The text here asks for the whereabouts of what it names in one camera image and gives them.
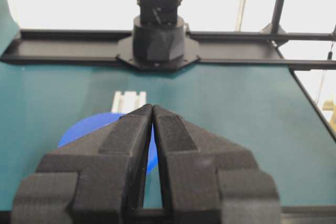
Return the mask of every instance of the black metal frame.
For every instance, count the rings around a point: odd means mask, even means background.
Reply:
[[[280,27],[280,18],[285,0],[276,0],[272,22],[259,33],[251,32],[191,32],[187,35],[197,40],[202,47],[209,45],[219,46],[218,51],[223,49],[236,52],[240,47],[258,47],[253,56],[245,54],[233,54],[230,57],[200,56],[198,64],[244,64],[244,65],[282,65],[287,66],[293,78],[303,91],[312,107],[320,117],[328,132],[336,142],[336,136],[329,123],[323,117],[321,111],[308,95],[306,89],[297,78],[296,70],[333,69],[336,70],[336,61],[331,60],[286,60],[278,46],[284,41],[308,40],[308,41],[335,41],[336,28],[330,34],[321,33],[284,33]],[[120,39],[129,37],[130,31],[70,31],[70,30],[22,30],[20,38],[13,40],[0,61],[12,64],[76,64],[76,65],[108,65],[113,67],[124,66],[117,60],[117,44]],[[56,48],[50,52],[48,46]],[[82,47],[92,51],[100,51],[100,55],[81,55]],[[70,55],[65,48],[71,48],[71,52],[78,51],[77,55]],[[0,223],[9,223],[9,211],[0,211]],[[282,218],[290,220],[290,223],[335,223],[336,206],[329,207],[285,207]],[[172,223],[172,219],[164,209],[151,210],[139,209],[128,213],[128,223]]]

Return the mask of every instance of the blue circular object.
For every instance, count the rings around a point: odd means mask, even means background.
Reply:
[[[117,121],[123,114],[115,113],[103,113],[98,115],[93,115],[89,118],[85,118],[70,129],[62,136],[61,140],[58,143],[58,147],[62,147],[66,144],[69,144],[87,134],[90,134],[94,131],[97,131],[106,125]],[[148,153],[148,164],[147,164],[147,174],[151,172],[158,165],[158,155],[156,151],[156,145],[154,140],[154,131],[152,129],[151,142],[149,146]]]

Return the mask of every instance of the wire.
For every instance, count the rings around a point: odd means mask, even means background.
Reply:
[[[330,47],[330,51],[328,53],[328,58],[327,60],[332,60],[332,55],[333,55],[333,47],[334,47],[334,44],[335,44],[335,41],[333,40],[331,42],[331,47]],[[323,88],[323,85],[324,85],[324,80],[325,80],[325,76],[327,75],[327,71],[326,70],[323,70],[323,73],[322,73],[322,78],[321,78],[321,82],[320,82],[320,86],[319,86],[319,91],[317,93],[317,96],[316,96],[316,99],[315,99],[315,103],[318,104],[319,101],[320,101],[320,97],[321,97],[321,92],[322,92],[322,88]]]
[[[157,21],[157,23],[160,25],[162,22],[161,22],[161,19],[160,19],[160,15],[158,12],[171,12],[173,10],[176,10],[182,3],[183,0],[180,0],[178,2],[178,4],[176,5],[176,7],[173,7],[173,8],[152,8],[152,12],[155,16],[155,19]]]
[[[242,30],[241,26],[242,26],[242,23],[243,23],[245,6],[246,6],[246,0],[240,0],[237,22],[236,22],[236,31],[241,31]]]

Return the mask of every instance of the teal table mat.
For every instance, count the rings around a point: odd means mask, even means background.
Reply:
[[[111,109],[117,90],[146,91],[187,120],[252,150],[283,206],[336,205],[336,144],[284,67],[193,65],[177,73],[0,63],[0,210],[63,133]],[[157,171],[147,207],[160,207]]]
[[[7,0],[0,0],[0,57],[18,31],[19,28],[10,15]]]

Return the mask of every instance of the black 3d printed part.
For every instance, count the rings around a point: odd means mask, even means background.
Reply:
[[[67,212],[80,223],[122,222],[143,204],[151,119],[145,105],[45,155],[20,185],[12,223],[72,223]]]
[[[154,106],[163,206],[174,223],[280,224],[279,196],[251,151]]]
[[[151,105],[45,155],[12,223],[138,223],[152,122],[168,223],[280,224],[275,183],[251,151]]]

